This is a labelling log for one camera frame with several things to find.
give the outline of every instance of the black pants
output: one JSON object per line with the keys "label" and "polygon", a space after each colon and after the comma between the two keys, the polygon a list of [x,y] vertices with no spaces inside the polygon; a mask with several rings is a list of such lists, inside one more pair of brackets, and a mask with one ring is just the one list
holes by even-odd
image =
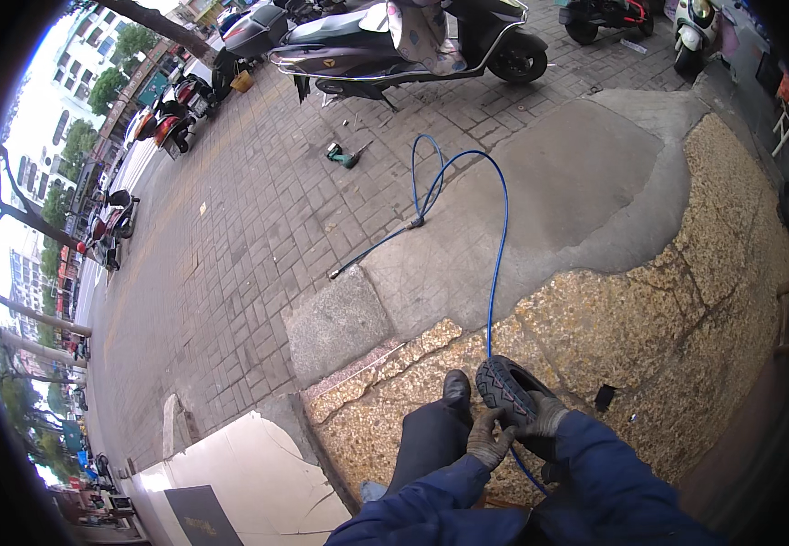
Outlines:
{"label": "black pants", "polygon": [[400,451],[386,495],[459,460],[467,452],[471,428],[467,398],[440,399],[403,418]]}

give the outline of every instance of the hose connector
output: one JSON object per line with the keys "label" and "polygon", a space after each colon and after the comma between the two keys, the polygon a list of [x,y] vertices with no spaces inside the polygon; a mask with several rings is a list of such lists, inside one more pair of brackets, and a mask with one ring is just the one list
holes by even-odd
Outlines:
{"label": "hose connector", "polygon": [[417,227],[422,227],[422,225],[424,224],[425,224],[425,217],[419,216],[418,218],[416,218],[415,220],[409,223],[409,225],[407,226],[407,230],[408,231],[414,230]]}

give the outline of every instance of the scooter seat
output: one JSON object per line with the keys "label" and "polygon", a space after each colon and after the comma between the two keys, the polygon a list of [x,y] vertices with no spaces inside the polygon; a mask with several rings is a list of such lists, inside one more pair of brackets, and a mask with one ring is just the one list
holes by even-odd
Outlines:
{"label": "scooter seat", "polygon": [[295,44],[328,44],[332,38],[351,37],[351,35],[359,33],[381,34],[380,32],[367,32],[358,26],[365,14],[367,14],[367,10],[359,10],[342,15],[329,15],[304,23],[291,30],[291,34],[285,37],[283,44],[289,46]]}

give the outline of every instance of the gray storage box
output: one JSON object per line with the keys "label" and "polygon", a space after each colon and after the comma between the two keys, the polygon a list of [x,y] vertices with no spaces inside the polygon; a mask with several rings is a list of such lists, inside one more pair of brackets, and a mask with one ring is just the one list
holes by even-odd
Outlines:
{"label": "gray storage box", "polygon": [[240,57],[249,59],[279,46],[288,32],[285,10],[275,5],[260,6],[251,15],[240,19],[225,33],[225,47]]}

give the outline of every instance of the blue sleeve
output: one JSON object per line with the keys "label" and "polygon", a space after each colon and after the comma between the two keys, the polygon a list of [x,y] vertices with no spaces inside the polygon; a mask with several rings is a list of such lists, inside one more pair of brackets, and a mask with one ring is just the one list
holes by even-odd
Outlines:
{"label": "blue sleeve", "polygon": [[677,492],[652,474],[631,446],[578,411],[556,435],[556,454],[569,466],[586,522],[601,541],[724,543],[677,506]]}
{"label": "blue sleeve", "polygon": [[[482,536],[509,541],[522,529],[524,513],[467,510],[479,500],[489,478],[485,465],[472,455],[464,455],[452,465],[404,486],[397,495],[368,502],[357,516],[337,527],[325,543],[436,546],[480,543],[476,540]],[[487,543],[496,543],[495,538]]]}

